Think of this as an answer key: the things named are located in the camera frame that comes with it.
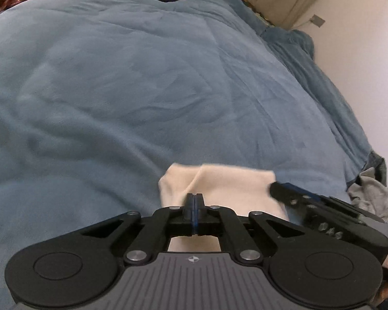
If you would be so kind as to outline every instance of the black object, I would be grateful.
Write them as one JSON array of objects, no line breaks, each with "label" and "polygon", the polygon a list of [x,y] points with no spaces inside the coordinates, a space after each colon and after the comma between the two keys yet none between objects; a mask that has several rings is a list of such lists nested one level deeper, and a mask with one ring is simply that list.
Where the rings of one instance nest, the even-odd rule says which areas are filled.
[{"label": "black object", "polygon": [[[292,188],[271,193],[307,210],[307,227],[189,194],[184,207],[127,212],[27,247],[5,269],[15,309],[371,309],[388,238],[359,209]],[[319,232],[326,221],[344,235]],[[217,236],[222,252],[166,252],[172,237],[196,234]]]}]

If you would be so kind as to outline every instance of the blue blanket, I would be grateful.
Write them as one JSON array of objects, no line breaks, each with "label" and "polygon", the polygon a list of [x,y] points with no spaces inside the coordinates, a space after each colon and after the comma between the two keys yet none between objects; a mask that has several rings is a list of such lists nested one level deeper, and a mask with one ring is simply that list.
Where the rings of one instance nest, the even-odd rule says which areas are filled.
[{"label": "blue blanket", "polygon": [[12,254],[152,213],[173,162],[274,170],[348,200],[371,148],[312,55],[240,0],[29,0],[1,14],[0,310]]}]

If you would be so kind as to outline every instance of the metal screw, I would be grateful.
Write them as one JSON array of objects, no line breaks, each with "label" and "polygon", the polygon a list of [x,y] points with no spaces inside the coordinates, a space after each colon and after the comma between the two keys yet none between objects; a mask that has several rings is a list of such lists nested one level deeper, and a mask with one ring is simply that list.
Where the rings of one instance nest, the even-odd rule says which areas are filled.
[{"label": "metal screw", "polygon": [[131,261],[141,261],[146,258],[146,253],[143,250],[131,250],[126,253],[126,258]]},{"label": "metal screw", "polygon": [[338,240],[342,239],[343,236],[344,236],[344,233],[343,233],[343,232],[337,232],[337,233],[335,233],[335,238],[338,239]]},{"label": "metal screw", "polygon": [[240,253],[240,257],[243,260],[252,261],[257,260],[260,257],[260,253],[253,249],[246,249]]},{"label": "metal screw", "polygon": [[334,234],[335,234],[335,228],[332,227],[331,229],[329,229],[329,230],[326,232],[326,234],[329,235],[329,236],[334,235]]},{"label": "metal screw", "polygon": [[328,229],[328,227],[329,227],[328,223],[321,223],[321,224],[319,225],[318,230],[319,230],[319,231],[324,231],[324,230]]}]

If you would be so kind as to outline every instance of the wall outlet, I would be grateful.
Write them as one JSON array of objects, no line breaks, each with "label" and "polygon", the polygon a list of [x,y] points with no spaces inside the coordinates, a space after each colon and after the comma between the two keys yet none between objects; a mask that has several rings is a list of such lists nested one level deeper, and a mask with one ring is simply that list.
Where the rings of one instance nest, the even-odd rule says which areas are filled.
[{"label": "wall outlet", "polygon": [[309,21],[311,21],[315,26],[318,26],[319,28],[323,26],[323,24],[326,22],[323,18],[320,18],[318,15],[313,15]]}]

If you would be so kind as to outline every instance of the gray cloth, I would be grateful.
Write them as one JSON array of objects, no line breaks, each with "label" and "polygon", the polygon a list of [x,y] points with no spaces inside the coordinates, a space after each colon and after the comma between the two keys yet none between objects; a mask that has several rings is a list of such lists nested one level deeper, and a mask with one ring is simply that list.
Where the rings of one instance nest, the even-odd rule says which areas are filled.
[{"label": "gray cloth", "polygon": [[[368,160],[362,168],[361,172],[373,167],[375,169],[375,179],[380,182],[382,185],[386,186],[386,162],[385,158],[379,156],[375,151],[371,151],[368,156]],[[359,175],[356,176],[353,180],[346,183],[347,187],[350,187],[352,184],[360,184]]]},{"label": "gray cloth", "polygon": [[375,179],[375,168],[361,172],[359,179],[359,184],[354,183],[348,189],[352,204],[388,223],[388,188]]}]

